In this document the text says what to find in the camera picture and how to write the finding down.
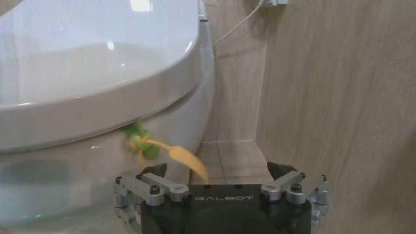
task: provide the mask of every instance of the robotic hand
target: robotic hand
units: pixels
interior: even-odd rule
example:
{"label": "robotic hand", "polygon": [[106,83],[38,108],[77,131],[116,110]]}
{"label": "robotic hand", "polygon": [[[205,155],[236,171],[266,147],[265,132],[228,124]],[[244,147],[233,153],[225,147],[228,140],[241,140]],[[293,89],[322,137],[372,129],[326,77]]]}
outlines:
{"label": "robotic hand", "polygon": [[129,234],[313,234],[328,212],[326,177],[268,163],[272,184],[182,185],[166,165],[116,178],[114,213]]}

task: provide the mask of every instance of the metal bracket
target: metal bracket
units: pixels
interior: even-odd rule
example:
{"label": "metal bracket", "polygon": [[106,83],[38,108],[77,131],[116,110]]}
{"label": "metal bracket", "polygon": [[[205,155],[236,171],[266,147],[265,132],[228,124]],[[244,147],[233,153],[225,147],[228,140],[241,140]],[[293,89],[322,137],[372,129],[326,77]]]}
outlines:
{"label": "metal bracket", "polygon": [[278,178],[272,184],[261,185],[261,193],[269,202],[280,200],[282,193],[292,205],[301,205],[308,200],[312,204],[312,234],[316,233],[321,219],[329,211],[329,182],[325,175],[313,179],[305,178],[298,171],[289,171],[281,175],[280,172],[290,168],[274,163],[268,163],[268,169]]}
{"label": "metal bracket", "polygon": [[189,194],[188,186],[137,170],[125,171],[116,178],[114,214],[122,220],[129,234],[141,234],[140,204],[145,202],[149,206],[161,205],[165,194],[173,202],[181,202]]}

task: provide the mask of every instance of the plush toy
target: plush toy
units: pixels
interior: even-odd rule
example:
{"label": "plush toy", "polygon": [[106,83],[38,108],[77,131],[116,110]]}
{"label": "plush toy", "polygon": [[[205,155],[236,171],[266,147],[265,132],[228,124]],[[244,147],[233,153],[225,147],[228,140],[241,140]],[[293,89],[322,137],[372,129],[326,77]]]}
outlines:
{"label": "plush toy", "polygon": [[138,155],[138,167],[146,167],[146,161],[154,160],[158,157],[160,148],[162,148],[169,157],[178,163],[189,167],[201,177],[205,184],[209,184],[206,169],[197,157],[181,146],[169,146],[150,138],[149,131],[142,127],[140,121],[124,128],[128,139],[125,142],[126,148]]}

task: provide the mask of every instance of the wall tile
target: wall tile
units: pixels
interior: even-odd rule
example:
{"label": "wall tile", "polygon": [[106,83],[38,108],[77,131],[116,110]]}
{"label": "wall tile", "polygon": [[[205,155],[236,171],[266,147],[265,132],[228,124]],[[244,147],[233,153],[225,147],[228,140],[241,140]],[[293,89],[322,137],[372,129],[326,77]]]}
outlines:
{"label": "wall tile", "polygon": [[413,233],[416,2],[292,0],[273,11],[257,142],[325,173],[320,233]]}
{"label": "wall tile", "polygon": [[[256,0],[206,0],[213,41],[254,8]],[[217,44],[214,104],[204,141],[253,140],[266,45],[268,10]]]}

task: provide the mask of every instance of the wall outlet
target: wall outlet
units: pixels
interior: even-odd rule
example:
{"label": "wall outlet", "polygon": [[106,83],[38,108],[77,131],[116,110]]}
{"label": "wall outlet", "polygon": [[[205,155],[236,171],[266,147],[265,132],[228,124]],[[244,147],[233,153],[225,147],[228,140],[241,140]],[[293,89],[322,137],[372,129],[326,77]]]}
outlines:
{"label": "wall outlet", "polygon": [[285,5],[288,0],[265,0],[262,7],[277,7],[278,5]]}

